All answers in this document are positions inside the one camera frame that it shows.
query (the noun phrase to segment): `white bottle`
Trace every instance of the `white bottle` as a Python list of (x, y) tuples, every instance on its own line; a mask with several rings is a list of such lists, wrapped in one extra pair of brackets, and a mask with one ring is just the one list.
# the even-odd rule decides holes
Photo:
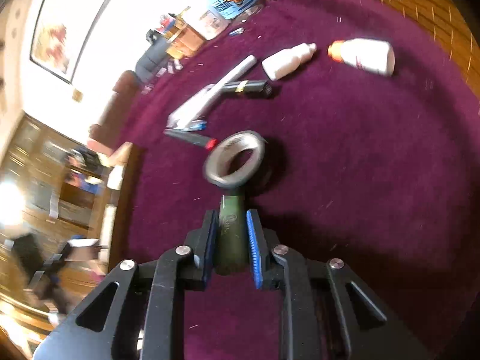
[(230, 21), (210, 7), (207, 0), (192, 0), (182, 19), (208, 41), (220, 35)]
[(279, 80), (297, 69), (300, 64), (310, 61), (315, 51), (315, 43), (302, 43), (291, 49), (280, 50), (263, 60), (263, 70), (272, 81)]
[(334, 61), (383, 76), (391, 76), (395, 68), (392, 45), (382, 40), (337, 40), (328, 47), (328, 55)]

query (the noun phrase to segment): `ring hole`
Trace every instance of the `ring hole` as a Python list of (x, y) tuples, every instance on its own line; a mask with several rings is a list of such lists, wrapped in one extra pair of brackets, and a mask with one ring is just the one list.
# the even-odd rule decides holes
[(231, 175), (233, 172), (236, 172), (241, 167), (243, 167), (244, 164), (250, 159), (253, 152), (253, 149), (247, 149), (237, 153), (230, 161), (230, 165), (226, 175)]

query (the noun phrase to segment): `purple cloth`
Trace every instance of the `purple cloth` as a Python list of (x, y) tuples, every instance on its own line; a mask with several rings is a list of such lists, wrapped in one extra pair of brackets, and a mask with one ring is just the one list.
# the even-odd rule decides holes
[[(162, 134), (169, 113), (249, 54), (263, 60), (315, 42), (313, 60), (276, 84), (277, 97), (225, 99), (205, 135), (265, 137), (282, 178), (250, 199), (262, 224), (308, 258), (344, 259), (439, 351), (480, 288), (478, 100), (424, 30), (377, 0), (265, 0), (243, 26), (242, 35), (227, 30), (209, 42), (131, 109), (122, 142), (148, 153), (129, 257), (158, 258), (219, 207), (222, 192), (202, 174), (207, 153)], [(333, 41), (356, 37), (393, 45), (392, 78), (327, 56)], [(258, 64), (246, 78), (266, 74)], [(255, 291), (247, 273), (215, 276), (207, 292), (189, 293), (186, 358), (277, 358), (277, 296)]]

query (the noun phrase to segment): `orange bottle cap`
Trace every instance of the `orange bottle cap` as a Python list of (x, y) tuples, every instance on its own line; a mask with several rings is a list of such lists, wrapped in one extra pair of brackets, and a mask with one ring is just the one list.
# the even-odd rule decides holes
[(330, 46), (328, 46), (328, 56), (333, 59), (333, 61), (343, 62), (342, 58), (342, 44), (344, 40), (336, 40)]

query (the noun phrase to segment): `metal screw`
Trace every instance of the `metal screw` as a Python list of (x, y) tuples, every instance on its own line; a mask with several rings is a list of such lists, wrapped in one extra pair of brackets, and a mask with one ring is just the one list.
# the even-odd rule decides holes
[(331, 259), (329, 265), (332, 269), (342, 269), (345, 266), (345, 263), (342, 259)]
[(186, 254), (189, 254), (190, 252), (191, 252), (191, 247), (187, 245), (182, 245), (177, 247), (177, 249), (175, 249), (175, 253), (179, 254), (180, 256), (184, 256)]
[(273, 248), (273, 253), (283, 256), (289, 252), (289, 247), (285, 245), (277, 245)]
[(120, 263), (120, 269), (121, 269), (122, 271), (129, 271), (129, 270), (132, 269), (134, 266), (135, 266), (135, 261), (133, 261), (132, 259), (124, 259), (124, 260)]

